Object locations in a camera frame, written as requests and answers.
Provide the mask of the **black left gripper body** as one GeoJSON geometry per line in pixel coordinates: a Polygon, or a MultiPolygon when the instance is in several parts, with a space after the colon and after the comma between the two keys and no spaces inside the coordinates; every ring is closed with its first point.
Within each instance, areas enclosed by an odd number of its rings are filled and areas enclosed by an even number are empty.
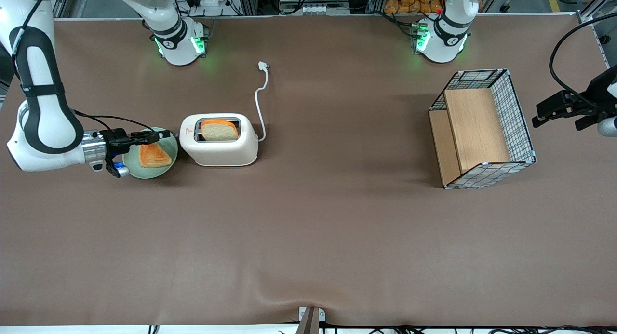
{"type": "Polygon", "coordinates": [[[616,74],[617,66],[606,69],[592,79],[585,90],[585,98],[607,117],[616,116],[616,74]]]}

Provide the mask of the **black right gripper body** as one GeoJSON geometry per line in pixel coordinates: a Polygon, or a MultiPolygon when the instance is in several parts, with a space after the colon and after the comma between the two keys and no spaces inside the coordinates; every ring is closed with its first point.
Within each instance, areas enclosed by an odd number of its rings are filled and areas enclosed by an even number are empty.
{"type": "Polygon", "coordinates": [[[98,133],[105,143],[105,166],[114,167],[113,159],[130,151],[132,139],[123,128],[99,130],[98,133]]]}

